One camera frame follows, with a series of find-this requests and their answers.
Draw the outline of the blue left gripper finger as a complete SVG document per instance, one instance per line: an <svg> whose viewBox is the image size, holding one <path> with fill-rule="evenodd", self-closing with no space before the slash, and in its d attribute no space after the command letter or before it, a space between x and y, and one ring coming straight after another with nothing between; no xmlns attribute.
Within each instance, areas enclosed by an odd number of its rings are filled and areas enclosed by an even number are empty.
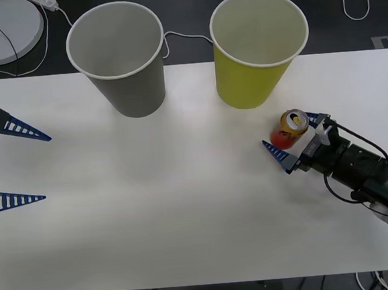
<svg viewBox="0 0 388 290"><path fill-rule="evenodd" d="M35 127L11 116L0 108L0 134L13 137L36 139L38 141L50 141L51 136L37 130Z"/></svg>
<svg viewBox="0 0 388 290"><path fill-rule="evenodd" d="M46 196L28 195L28 194L12 194L0 192L0 211L33 204L46 199Z"/></svg>

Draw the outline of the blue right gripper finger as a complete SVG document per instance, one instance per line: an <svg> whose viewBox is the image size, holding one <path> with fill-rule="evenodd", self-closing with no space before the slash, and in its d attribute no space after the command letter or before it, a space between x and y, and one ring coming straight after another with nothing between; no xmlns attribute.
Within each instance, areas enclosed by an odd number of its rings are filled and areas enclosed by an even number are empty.
<svg viewBox="0 0 388 290"><path fill-rule="evenodd" d="M324 121L328 119L330 116L324 113L309 113L309 112L306 112L306 115L308 116L309 125L319 125L321 123L324 123Z"/></svg>
<svg viewBox="0 0 388 290"><path fill-rule="evenodd" d="M287 174L297 170L300 165L300 159L295 155L287 153L286 151L277 148L273 144L270 144L264 140L262 140L263 146L266 150L272 155L272 157L280 164L281 168Z"/></svg>

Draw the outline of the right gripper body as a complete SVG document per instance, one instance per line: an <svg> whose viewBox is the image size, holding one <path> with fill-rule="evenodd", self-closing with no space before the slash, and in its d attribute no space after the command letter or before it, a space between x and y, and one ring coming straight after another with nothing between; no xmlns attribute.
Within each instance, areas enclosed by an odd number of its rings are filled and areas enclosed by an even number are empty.
<svg viewBox="0 0 388 290"><path fill-rule="evenodd" d="M323 175L331 174L350 145L339 135L336 122L330 117L319 125L313 125L314 136L300 155L300 169L314 169Z"/></svg>

